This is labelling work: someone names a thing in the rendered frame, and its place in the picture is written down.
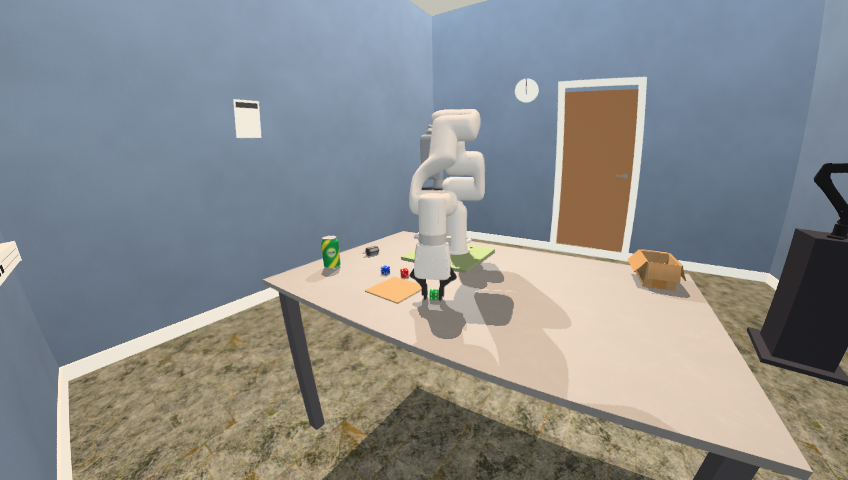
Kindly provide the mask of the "open brown cardboard box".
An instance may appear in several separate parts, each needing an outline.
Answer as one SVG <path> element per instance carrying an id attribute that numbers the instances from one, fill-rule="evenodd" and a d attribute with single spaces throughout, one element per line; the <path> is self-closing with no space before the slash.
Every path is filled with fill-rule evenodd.
<path id="1" fill-rule="evenodd" d="M 643 254 L 641 254 L 641 252 Z M 647 260 L 645 260 L 645 258 Z M 628 261 L 633 271 L 636 272 L 643 287 L 676 291 L 677 284 L 680 283 L 681 277 L 686 280 L 683 265 L 672 254 L 667 252 L 638 250 L 630 258 L 628 258 Z"/>

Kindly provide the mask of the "green soda can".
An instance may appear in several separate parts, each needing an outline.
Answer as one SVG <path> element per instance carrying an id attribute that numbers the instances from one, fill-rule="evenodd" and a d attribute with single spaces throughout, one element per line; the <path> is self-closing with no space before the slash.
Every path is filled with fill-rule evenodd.
<path id="1" fill-rule="evenodd" d="M 325 236 L 321 241 L 323 263 L 326 269 L 337 269 L 340 263 L 339 244 L 336 236 Z"/>

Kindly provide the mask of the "tan square mat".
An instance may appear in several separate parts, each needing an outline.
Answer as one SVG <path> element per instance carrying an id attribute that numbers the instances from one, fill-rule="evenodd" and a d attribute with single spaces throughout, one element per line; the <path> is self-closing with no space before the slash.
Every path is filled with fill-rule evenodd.
<path id="1" fill-rule="evenodd" d="M 365 292 L 398 304 L 421 290 L 422 288 L 418 283 L 392 277 L 366 289 Z"/>

